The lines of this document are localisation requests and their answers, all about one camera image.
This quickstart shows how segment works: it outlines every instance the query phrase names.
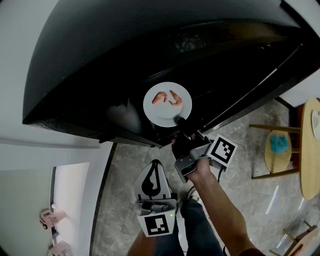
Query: tiled floor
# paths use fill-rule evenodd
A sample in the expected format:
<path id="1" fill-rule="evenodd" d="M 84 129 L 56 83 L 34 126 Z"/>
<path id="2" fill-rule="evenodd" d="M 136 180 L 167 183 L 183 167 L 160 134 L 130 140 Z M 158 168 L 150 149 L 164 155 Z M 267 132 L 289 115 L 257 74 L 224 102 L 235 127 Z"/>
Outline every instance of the tiled floor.
<path id="1" fill-rule="evenodd" d="M 303 224 L 304 220 L 311 225 L 319 225 L 320 198 L 316 196 L 310 201 L 303 199 L 299 174 L 251 180 L 252 174 L 268 174 L 264 163 L 264 143 L 269 132 L 249 128 L 249 124 L 287 126 L 289 111 L 274 100 L 207 136 L 214 139 L 219 133 L 238 144 L 232 163 L 221 176 L 220 184 L 243 214 L 249 237 L 255 246 L 266 255 L 269 255 L 270 249 L 283 255 L 288 247 L 288 239 L 280 246 L 277 244 L 283 237 L 283 229 L 298 235 L 308 228 Z M 122 256 L 128 252 L 141 229 L 136 216 L 134 183 L 152 159 L 159 159 L 163 164 L 169 185 L 173 192 L 178 193 L 179 201 L 192 186 L 190 181 L 187 184 L 181 182 L 174 167 L 175 158 L 170 145 L 158 149 L 118 144 L 101 198 L 93 256 Z M 180 243 L 186 251 L 188 244 L 180 213 L 177 214 L 177 221 Z"/>

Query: blue jeans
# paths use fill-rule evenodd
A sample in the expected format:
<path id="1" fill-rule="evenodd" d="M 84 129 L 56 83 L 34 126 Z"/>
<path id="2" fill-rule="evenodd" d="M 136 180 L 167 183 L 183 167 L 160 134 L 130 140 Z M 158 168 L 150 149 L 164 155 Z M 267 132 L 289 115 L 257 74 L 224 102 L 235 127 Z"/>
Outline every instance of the blue jeans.
<path id="1" fill-rule="evenodd" d="M 193 199 L 187 200 L 182 208 L 185 234 L 188 242 L 187 256 L 223 256 L 220 244 L 210 226 L 202 205 Z M 155 256 L 184 256 L 178 239 L 177 221 L 172 234 L 156 238 Z"/>

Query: blue cloth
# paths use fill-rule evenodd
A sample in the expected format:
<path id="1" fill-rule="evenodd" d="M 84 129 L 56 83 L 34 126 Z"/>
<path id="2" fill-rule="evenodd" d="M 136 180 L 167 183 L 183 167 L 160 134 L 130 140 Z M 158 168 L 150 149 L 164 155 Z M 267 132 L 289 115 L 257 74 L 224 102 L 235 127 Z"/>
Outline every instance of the blue cloth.
<path id="1" fill-rule="evenodd" d="M 271 150 L 276 154 L 283 154 L 288 148 L 288 141 L 284 135 L 272 135 L 270 138 Z"/>
<path id="2" fill-rule="evenodd" d="M 223 256 L 220 244 L 210 226 L 202 205 L 193 199 L 187 200 L 182 208 L 185 234 L 188 242 L 187 256 Z M 155 256 L 184 256 L 178 239 L 177 221 L 172 234 L 156 238 Z"/>

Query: shoe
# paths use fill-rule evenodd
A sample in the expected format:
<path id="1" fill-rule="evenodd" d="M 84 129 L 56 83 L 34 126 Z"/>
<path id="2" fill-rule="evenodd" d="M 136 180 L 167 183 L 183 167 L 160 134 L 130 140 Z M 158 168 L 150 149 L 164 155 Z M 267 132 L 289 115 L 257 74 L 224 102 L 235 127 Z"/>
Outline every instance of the shoe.
<path id="1" fill-rule="evenodd" d="M 197 201 L 198 203 L 201 203 L 201 198 L 199 196 L 199 193 L 194 186 L 192 188 L 190 188 L 190 190 L 189 190 L 187 200 L 189 200 L 189 199 L 193 199 L 193 200 Z"/>

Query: shrimp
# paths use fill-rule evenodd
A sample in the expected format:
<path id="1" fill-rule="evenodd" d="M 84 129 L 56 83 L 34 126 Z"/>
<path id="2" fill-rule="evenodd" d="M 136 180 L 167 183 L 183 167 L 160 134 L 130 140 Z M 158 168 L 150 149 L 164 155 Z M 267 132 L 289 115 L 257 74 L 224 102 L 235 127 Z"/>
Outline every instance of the shrimp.
<path id="1" fill-rule="evenodd" d="M 167 101 L 167 98 L 168 98 L 168 95 L 163 92 L 163 91 L 160 91 L 156 94 L 156 96 L 154 97 L 153 101 L 152 101 L 152 104 L 156 104 L 162 97 L 164 97 L 164 100 L 163 102 L 166 102 Z"/>
<path id="2" fill-rule="evenodd" d="M 182 98 L 180 98 L 173 90 L 170 90 L 170 93 L 172 94 L 174 100 L 176 103 L 173 103 L 172 101 L 169 100 L 170 104 L 174 107 L 179 107 L 182 105 Z"/>

